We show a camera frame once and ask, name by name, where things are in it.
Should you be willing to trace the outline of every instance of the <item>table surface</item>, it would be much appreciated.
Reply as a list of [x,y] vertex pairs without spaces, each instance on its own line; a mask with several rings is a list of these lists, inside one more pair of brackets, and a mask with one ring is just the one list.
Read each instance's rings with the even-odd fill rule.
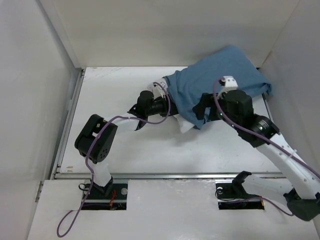
[[[83,180],[46,180],[28,240],[54,240],[78,209]],[[219,210],[213,180],[132,180],[127,210],[85,210],[64,240],[316,240],[313,221],[265,210]],[[62,223],[68,229],[74,213]]]
[[[107,118],[126,113],[148,84],[183,68],[87,68],[60,172],[89,173],[74,143],[92,114]],[[253,106],[257,114],[268,116],[262,96],[253,99]],[[153,122],[160,119],[160,116],[149,118]],[[191,129],[182,134],[174,117],[160,125],[146,125],[139,131],[116,135],[105,161],[109,162],[111,173],[126,174],[279,172],[226,123],[210,122],[202,130]]]

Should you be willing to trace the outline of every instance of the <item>folded blue garment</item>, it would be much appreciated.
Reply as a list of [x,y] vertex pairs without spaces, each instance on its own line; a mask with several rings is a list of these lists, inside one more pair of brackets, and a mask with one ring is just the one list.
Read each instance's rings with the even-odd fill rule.
[[214,82],[223,76],[233,76],[238,89],[251,97],[262,93],[272,95],[271,83],[252,65],[245,54],[233,45],[164,78],[179,114],[201,129],[208,122],[210,109],[206,109],[204,120],[198,120],[192,108],[199,103],[203,93],[213,92]]

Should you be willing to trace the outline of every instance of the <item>purple cable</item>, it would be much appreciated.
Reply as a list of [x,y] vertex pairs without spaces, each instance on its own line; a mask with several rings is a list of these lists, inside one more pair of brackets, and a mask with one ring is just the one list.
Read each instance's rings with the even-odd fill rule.
[[75,214],[75,216],[74,216],[74,218],[73,218],[73,220],[72,220],[69,228],[67,229],[67,231],[66,231],[64,234],[60,234],[60,233],[59,233],[60,226],[61,226],[61,224],[63,223],[63,221],[65,220],[65,218],[66,218],[70,213],[72,213],[72,212],[75,211],[75,210],[70,210],[69,212],[67,212],[67,214],[66,214],[66,215],[61,219],[61,221],[59,222],[59,224],[58,224],[58,226],[57,226],[57,228],[56,228],[56,235],[57,235],[59,238],[63,238],[64,236],[66,236],[66,235],[70,232],[71,228],[73,227],[73,225],[74,225],[74,223],[75,223],[75,221],[76,221],[76,219],[77,219],[77,217],[78,217],[78,215],[79,215],[82,207],[84,206],[85,201],[86,201],[86,199],[87,199],[87,197],[88,197],[88,195],[89,195],[89,193],[90,193],[90,191],[91,191],[91,189],[92,189],[92,187],[93,187],[93,185],[94,185],[95,172],[94,172],[94,170],[89,166],[89,156],[90,156],[90,154],[91,154],[91,152],[92,152],[92,149],[94,148],[96,142],[97,142],[98,139],[100,138],[101,134],[102,134],[102,133],[104,132],[104,130],[110,125],[110,123],[112,123],[112,122],[113,122],[114,120],[116,120],[116,119],[124,119],[124,120],[133,119],[133,120],[139,120],[139,121],[144,122],[144,123],[146,123],[146,124],[158,125],[158,124],[162,124],[162,123],[169,117],[169,114],[170,114],[170,111],[171,111],[171,102],[170,102],[169,94],[168,94],[168,92],[164,89],[164,87],[163,87],[160,83],[154,82],[153,84],[158,85],[158,86],[162,89],[162,91],[165,93],[165,98],[166,98],[166,100],[168,101],[168,112],[167,112],[166,116],[164,117],[164,119],[162,119],[161,121],[158,121],[158,122],[147,121],[147,120],[141,119],[141,118],[139,118],[139,117],[115,116],[115,117],[111,118],[111,119],[103,126],[103,128],[99,131],[99,133],[98,133],[98,134],[96,135],[96,137],[94,138],[94,140],[93,140],[91,146],[89,147],[89,150],[88,150],[88,152],[87,152],[87,154],[86,154],[86,156],[85,156],[85,165],[86,165],[86,167],[87,167],[87,168],[90,170],[90,172],[91,172],[91,183],[90,183],[90,186],[89,186],[88,191],[87,191],[87,193],[85,194],[85,196],[84,196],[84,198],[83,198],[83,200],[82,200],[82,202],[81,202],[81,204],[80,204],[80,207],[79,207],[79,209],[77,210],[77,212],[76,212],[76,214]]
[[240,126],[238,124],[236,124],[235,122],[233,122],[230,118],[227,117],[227,115],[224,113],[224,111],[222,110],[221,106],[219,105],[218,102],[218,98],[216,93],[217,90],[217,83],[219,82],[219,80],[221,80],[221,78],[219,78],[218,80],[216,80],[213,84],[213,99],[214,99],[214,103],[216,105],[216,108],[218,109],[219,113],[222,114],[224,120],[230,124],[235,126],[237,129],[240,129],[246,133],[249,133],[251,135],[254,135],[262,140],[264,140],[266,143],[271,144],[272,146],[274,146],[275,148],[279,149],[281,152],[283,152],[284,154],[286,154],[288,157],[291,157],[294,161],[296,161],[298,164],[302,165],[303,167],[305,167],[306,169],[308,169],[311,173],[313,173],[315,176],[317,176],[317,178],[320,180],[320,174],[316,172],[316,170],[314,170],[312,167],[308,166],[307,164],[305,164],[303,161],[301,161],[300,159],[298,159],[296,156],[293,156],[290,152],[284,150],[281,146],[279,146],[278,144],[276,144],[275,142],[271,141],[270,139],[266,138],[265,136],[256,133],[254,131],[251,131],[249,129],[246,129],[243,126]]
[[279,207],[278,205],[276,205],[273,201],[270,201],[269,199],[267,198],[264,198],[262,196],[255,196],[255,197],[251,197],[251,198],[248,198],[248,199],[242,199],[242,200],[236,200],[236,201],[225,201],[226,203],[229,203],[229,204],[237,204],[237,203],[245,203],[245,202],[248,202],[249,200],[252,200],[252,199],[263,199],[265,200],[266,202],[272,204],[276,209],[278,209],[279,211],[283,212],[285,215],[288,215],[289,217],[293,217],[294,214],[293,213],[288,213],[286,212],[285,210],[283,210],[281,207]]

